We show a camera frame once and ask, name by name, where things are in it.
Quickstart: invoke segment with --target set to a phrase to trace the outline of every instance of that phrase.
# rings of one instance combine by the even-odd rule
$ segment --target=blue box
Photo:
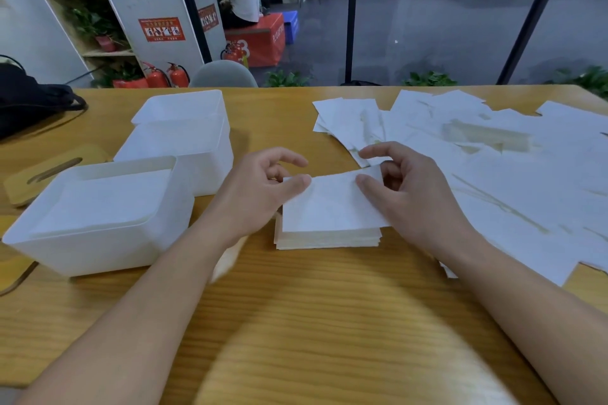
[[[291,45],[295,42],[295,35],[298,32],[298,12],[283,12],[283,22],[285,23],[285,44]]]

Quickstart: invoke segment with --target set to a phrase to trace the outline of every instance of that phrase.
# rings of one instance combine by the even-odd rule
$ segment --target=gray chair
[[[228,60],[211,61],[202,67],[190,79],[189,87],[195,86],[240,86],[255,87],[258,84],[249,70],[241,63]]]

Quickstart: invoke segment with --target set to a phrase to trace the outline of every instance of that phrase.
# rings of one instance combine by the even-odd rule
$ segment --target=hand
[[[435,254],[456,241],[476,236],[433,159],[398,142],[367,146],[359,155],[393,159],[380,165],[384,185],[367,175],[357,176],[356,182],[409,243]]]
[[[252,152],[235,165],[197,223],[212,223],[213,230],[230,244],[261,229],[278,208],[310,186],[309,175],[291,175],[279,161],[306,167],[308,161],[283,147]]]

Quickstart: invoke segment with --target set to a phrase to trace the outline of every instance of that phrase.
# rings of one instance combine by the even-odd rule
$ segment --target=shelf
[[[135,56],[132,50],[117,50],[111,53],[108,53],[103,50],[91,50],[82,54],[85,58],[94,58],[94,57],[112,57],[112,56]]]

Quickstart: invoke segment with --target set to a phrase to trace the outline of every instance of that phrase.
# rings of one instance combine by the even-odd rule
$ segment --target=left hand
[[[212,223],[227,243],[253,234],[278,208],[310,186],[309,175],[291,175],[279,162],[306,167],[308,161],[283,147],[252,152],[235,165],[197,223]]]

